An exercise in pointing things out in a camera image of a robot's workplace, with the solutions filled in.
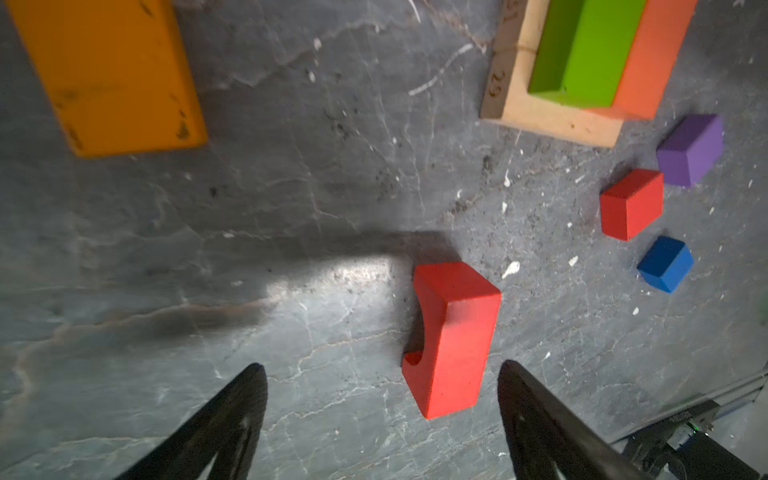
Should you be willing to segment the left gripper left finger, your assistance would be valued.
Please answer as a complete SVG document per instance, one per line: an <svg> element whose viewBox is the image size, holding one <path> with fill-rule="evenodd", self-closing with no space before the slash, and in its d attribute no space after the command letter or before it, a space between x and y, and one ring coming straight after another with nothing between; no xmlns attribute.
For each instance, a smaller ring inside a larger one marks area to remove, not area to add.
<svg viewBox="0 0 768 480"><path fill-rule="evenodd" d="M268 401L264 367L248 365L120 479L246 479Z"/></svg>

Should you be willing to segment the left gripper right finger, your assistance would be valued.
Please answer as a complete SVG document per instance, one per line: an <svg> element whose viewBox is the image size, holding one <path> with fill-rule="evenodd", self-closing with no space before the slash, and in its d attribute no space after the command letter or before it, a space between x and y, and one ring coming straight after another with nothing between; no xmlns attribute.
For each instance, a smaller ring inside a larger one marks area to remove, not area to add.
<svg viewBox="0 0 768 480"><path fill-rule="evenodd" d="M506 441L518 479L645 479L520 363L497 380Z"/></svg>

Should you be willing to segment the red long block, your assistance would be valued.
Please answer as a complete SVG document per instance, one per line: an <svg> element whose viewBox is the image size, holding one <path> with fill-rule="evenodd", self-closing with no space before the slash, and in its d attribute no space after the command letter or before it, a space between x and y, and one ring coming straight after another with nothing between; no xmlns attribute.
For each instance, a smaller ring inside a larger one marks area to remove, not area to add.
<svg viewBox="0 0 768 480"><path fill-rule="evenodd" d="M413 287L424 348L403 355L406 383L427 419L470 408L479 396L502 293L463 262L418 265Z"/></svg>

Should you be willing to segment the natural wood block 29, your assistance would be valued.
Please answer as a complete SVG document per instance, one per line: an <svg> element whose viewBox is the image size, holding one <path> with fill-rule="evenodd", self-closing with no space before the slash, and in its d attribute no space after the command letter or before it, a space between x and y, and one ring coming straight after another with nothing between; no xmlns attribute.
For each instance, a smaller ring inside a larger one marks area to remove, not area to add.
<svg viewBox="0 0 768 480"><path fill-rule="evenodd" d="M528 93L548 7L547 0L501 3L480 118L560 140L611 148L620 135L621 120Z"/></svg>

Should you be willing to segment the green block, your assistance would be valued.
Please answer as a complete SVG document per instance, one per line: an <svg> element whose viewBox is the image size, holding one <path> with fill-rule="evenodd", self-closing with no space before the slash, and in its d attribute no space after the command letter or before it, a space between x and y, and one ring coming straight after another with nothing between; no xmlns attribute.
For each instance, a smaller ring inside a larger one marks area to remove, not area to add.
<svg viewBox="0 0 768 480"><path fill-rule="evenodd" d="M645 4L550 2L528 92L575 108L611 106Z"/></svg>

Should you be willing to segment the orange-red long block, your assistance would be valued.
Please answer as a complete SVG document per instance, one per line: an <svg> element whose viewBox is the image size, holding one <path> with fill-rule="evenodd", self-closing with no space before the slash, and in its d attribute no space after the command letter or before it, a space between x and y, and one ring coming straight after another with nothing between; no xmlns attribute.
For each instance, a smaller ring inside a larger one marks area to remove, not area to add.
<svg viewBox="0 0 768 480"><path fill-rule="evenodd" d="M696 0L648 0L612 105L594 112L618 120L651 120L661 103Z"/></svg>

